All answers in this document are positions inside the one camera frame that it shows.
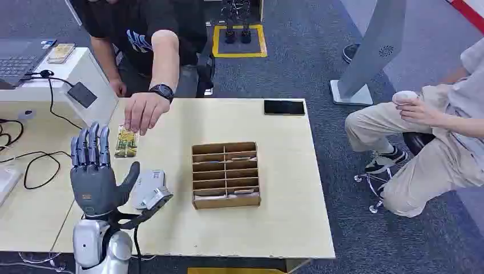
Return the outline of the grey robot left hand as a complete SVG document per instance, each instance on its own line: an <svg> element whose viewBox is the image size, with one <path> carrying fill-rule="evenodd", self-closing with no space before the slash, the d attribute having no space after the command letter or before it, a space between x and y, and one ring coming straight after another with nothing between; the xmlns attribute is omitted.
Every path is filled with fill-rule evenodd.
<svg viewBox="0 0 484 274"><path fill-rule="evenodd" d="M108 126L94 122L71 140L70 180L77 205L87 218L96 219L125 205L138 176L140 163L133 162L122 184L111 167Z"/></svg>

